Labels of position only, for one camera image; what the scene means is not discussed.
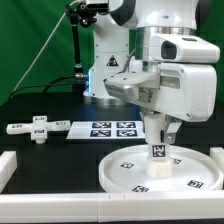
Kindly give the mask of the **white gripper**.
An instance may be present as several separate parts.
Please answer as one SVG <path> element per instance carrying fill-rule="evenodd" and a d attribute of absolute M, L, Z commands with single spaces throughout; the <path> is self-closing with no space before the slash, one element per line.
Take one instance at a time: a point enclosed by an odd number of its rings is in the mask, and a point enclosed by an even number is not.
<path fill-rule="evenodd" d="M 162 142 L 174 144 L 182 121 L 203 122 L 212 115 L 216 71 L 210 65 L 162 63 L 137 73 L 120 73 L 104 80 L 110 96 L 166 114 Z"/>

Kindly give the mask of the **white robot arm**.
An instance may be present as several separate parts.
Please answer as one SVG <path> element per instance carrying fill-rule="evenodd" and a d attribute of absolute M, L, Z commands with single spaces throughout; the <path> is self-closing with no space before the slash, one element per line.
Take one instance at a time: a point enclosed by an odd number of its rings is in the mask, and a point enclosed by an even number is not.
<path fill-rule="evenodd" d="M 184 121 L 204 122 L 214 110 L 217 46 L 197 37 L 196 12 L 203 0 L 86 0 L 93 14 L 136 31 L 136 73 L 104 78 L 111 97 L 142 108 L 146 141 L 172 144 Z"/>

